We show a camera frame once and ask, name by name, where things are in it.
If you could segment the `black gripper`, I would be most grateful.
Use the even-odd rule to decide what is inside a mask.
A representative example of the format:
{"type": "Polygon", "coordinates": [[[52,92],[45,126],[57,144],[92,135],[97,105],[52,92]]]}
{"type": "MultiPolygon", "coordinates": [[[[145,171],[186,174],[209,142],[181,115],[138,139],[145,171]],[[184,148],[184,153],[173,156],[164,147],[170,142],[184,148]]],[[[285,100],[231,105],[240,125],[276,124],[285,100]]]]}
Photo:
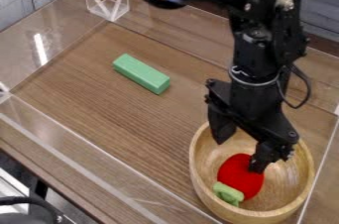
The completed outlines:
{"type": "Polygon", "coordinates": [[[271,163],[287,161],[299,135],[281,111],[288,72],[259,79],[231,74],[225,82],[209,78],[208,122],[215,142],[220,145],[241,129],[255,140],[249,171],[263,173],[271,163]]]}

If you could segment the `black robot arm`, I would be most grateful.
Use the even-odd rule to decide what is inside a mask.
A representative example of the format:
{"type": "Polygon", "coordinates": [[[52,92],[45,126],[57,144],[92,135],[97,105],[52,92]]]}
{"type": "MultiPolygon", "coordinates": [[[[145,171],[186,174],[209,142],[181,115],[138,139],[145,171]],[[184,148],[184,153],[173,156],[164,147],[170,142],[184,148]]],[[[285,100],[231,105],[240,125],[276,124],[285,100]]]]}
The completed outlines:
{"type": "Polygon", "coordinates": [[[289,77],[304,73],[295,61],[305,56],[308,43],[300,24],[301,0],[144,0],[161,9],[178,9],[192,1],[225,8],[235,38],[228,82],[208,79],[208,121],[221,144],[243,129],[255,139],[248,170],[261,173],[288,160],[299,135],[281,106],[287,103],[289,77]]]}

